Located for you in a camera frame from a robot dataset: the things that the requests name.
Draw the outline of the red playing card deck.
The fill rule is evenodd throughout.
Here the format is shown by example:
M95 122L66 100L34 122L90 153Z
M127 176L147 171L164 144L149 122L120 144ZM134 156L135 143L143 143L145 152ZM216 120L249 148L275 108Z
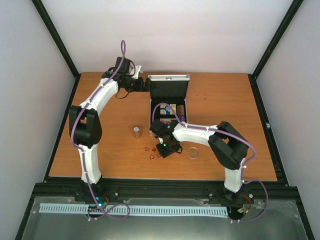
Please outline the red playing card deck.
M161 118L160 121L170 126L177 125L179 123L176 119L173 118Z

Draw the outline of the blue texas holdem card deck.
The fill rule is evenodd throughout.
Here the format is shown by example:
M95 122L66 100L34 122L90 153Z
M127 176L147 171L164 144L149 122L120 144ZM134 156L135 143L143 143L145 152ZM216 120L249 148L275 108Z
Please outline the blue texas holdem card deck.
M160 114L161 115L174 115L174 112L177 111L177 105L175 103L170 104L169 106L166 104L160 105Z

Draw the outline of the aluminium poker case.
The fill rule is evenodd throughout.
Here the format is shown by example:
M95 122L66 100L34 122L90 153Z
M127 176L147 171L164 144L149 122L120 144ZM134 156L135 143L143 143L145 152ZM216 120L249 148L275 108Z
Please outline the aluminium poker case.
M186 96L190 81L189 74L152 74L148 78L151 79L152 88L150 90L150 122L155 119L174 119L175 115L161 115L161 104L184 105L185 121L188 120Z

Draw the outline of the purple poker chip tube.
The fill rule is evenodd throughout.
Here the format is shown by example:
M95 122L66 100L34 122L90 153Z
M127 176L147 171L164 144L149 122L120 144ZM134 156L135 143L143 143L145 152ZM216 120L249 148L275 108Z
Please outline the purple poker chip tube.
M184 105L180 104L177 106L177 115L178 115L178 118L181 122L184 122L186 120Z

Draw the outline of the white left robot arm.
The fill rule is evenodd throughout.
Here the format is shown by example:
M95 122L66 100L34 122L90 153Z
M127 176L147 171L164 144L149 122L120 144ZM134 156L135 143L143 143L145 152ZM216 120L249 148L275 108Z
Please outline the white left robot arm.
M97 184L102 177L98 161L98 144L103 133L100 114L120 89L125 89L128 94L148 92L150 81L144 80L140 76L142 73L141 65L135 66L131 60L119 57L116 65L101 76L99 84L90 96L80 105L72 105L69 108L71 145L79 152L81 180L91 184L86 190L86 195L92 201L99 201L104 195L104 188Z

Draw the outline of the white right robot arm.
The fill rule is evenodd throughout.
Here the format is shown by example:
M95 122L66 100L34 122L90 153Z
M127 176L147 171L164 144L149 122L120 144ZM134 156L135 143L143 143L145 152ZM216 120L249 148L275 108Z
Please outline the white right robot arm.
M156 149L163 158L174 153L181 154L182 142L211 148L218 162L224 167L224 189L228 193L237 194L241 190L245 182L246 162L257 154L254 147L226 121L218 125L203 126L178 120L164 123L156 119L149 130L159 139Z

